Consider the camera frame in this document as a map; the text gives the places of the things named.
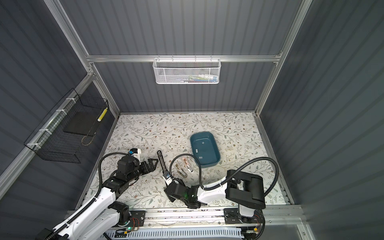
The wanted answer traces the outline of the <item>black stapler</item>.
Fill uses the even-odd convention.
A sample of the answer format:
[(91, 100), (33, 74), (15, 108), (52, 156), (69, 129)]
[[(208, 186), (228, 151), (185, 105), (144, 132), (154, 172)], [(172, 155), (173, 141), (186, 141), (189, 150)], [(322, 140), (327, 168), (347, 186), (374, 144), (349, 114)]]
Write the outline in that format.
[(168, 171), (168, 169), (166, 168), (166, 165), (165, 165), (165, 161), (164, 161), (164, 157), (163, 157), (162, 151), (161, 151), (161, 150), (158, 150), (158, 151), (157, 151), (157, 155), (158, 155), (160, 164), (161, 164), (161, 166), (162, 166), (163, 178), (164, 178), (164, 180), (166, 181), (166, 180), (169, 178), (169, 171)]

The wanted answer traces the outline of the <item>beige mini stapler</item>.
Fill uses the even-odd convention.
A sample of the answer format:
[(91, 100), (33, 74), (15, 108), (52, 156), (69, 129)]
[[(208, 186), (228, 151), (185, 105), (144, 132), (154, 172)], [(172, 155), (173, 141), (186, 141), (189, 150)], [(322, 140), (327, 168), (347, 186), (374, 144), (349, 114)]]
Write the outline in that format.
[(177, 169), (177, 172), (178, 174), (182, 177), (182, 178), (187, 178), (188, 177), (188, 174), (183, 170), (183, 168), (179, 165), (179, 164), (175, 164), (175, 167)]

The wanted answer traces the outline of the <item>pink mini stapler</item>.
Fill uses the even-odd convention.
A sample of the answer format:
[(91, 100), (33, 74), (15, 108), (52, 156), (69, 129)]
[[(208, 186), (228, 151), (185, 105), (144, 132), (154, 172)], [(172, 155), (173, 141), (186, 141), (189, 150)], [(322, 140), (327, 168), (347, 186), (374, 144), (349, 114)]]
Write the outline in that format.
[(185, 164), (185, 167), (187, 168), (187, 170), (190, 172), (190, 173), (194, 173), (194, 169), (192, 168), (191, 164), (189, 163), (189, 161), (187, 160), (187, 158), (183, 158), (183, 162)]

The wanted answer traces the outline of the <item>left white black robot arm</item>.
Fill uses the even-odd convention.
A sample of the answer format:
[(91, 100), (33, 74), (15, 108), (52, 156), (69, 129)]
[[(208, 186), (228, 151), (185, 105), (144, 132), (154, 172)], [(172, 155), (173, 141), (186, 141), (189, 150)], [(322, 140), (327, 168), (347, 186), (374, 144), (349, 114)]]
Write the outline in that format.
[(118, 168), (107, 180), (102, 179), (102, 161), (98, 165), (99, 187), (95, 195), (77, 211), (53, 229), (40, 231), (37, 240), (91, 240), (97, 239), (115, 226), (126, 226), (133, 219), (129, 206), (118, 198), (143, 175), (152, 173), (157, 159), (141, 161), (140, 149), (119, 153)]

